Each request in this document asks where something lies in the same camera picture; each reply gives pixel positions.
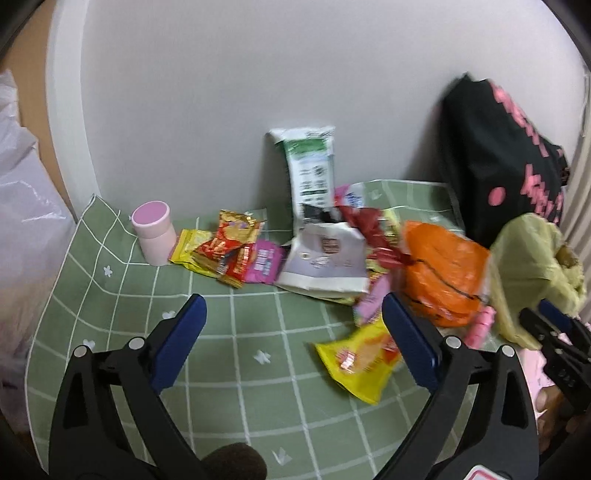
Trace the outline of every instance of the yellow plastic bag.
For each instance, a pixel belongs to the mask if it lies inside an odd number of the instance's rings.
[[[536,350],[540,343],[519,323],[524,308],[547,299],[575,317],[587,300],[583,265],[555,224],[535,213],[507,223],[491,246],[491,305],[503,337]]]
[[[346,340],[317,343],[316,351],[333,380],[372,405],[379,402],[401,358],[381,314]]]
[[[182,265],[192,272],[200,273],[207,277],[216,278],[215,272],[199,265],[192,257],[191,252],[199,245],[211,240],[213,234],[205,230],[182,230],[178,236],[177,246],[174,247],[170,261]]]

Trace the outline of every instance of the red snack package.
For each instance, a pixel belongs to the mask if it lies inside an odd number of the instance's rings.
[[[193,251],[195,261],[219,274],[218,279],[242,287],[261,223],[242,213],[220,211],[215,236]]]
[[[373,248],[390,248],[390,244],[379,226],[382,211],[377,208],[355,208],[339,205],[339,211],[347,223],[356,228],[365,237],[365,241]]]
[[[377,208],[355,208],[339,205],[339,210],[347,223],[355,227],[365,237],[367,244],[374,249],[369,259],[376,259],[382,268],[391,270],[412,263],[410,255],[392,246],[379,225],[382,211]]]

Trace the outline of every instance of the metal screw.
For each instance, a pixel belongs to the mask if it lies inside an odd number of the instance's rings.
[[[515,355],[515,350],[511,345],[503,345],[503,347],[501,348],[501,352],[503,352],[503,355],[505,356]]]
[[[132,350],[139,350],[140,348],[142,348],[144,346],[144,344],[145,344],[145,340],[142,337],[135,337],[135,338],[132,338],[127,345]]]
[[[445,343],[450,348],[460,348],[460,346],[462,345],[462,341],[458,337],[454,336],[447,337],[445,339]]]
[[[86,355],[86,347],[84,345],[79,345],[74,348],[74,356],[78,358],[82,358]]]

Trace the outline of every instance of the pink container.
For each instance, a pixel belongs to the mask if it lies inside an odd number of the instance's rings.
[[[177,243],[168,205],[159,200],[144,203],[131,215],[131,223],[146,261],[155,267],[166,265]]]

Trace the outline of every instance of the green and white package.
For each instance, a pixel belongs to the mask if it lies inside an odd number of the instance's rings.
[[[305,223],[302,205],[320,208],[335,204],[333,168],[334,127],[274,128],[273,141],[282,143],[290,173],[294,236]]]

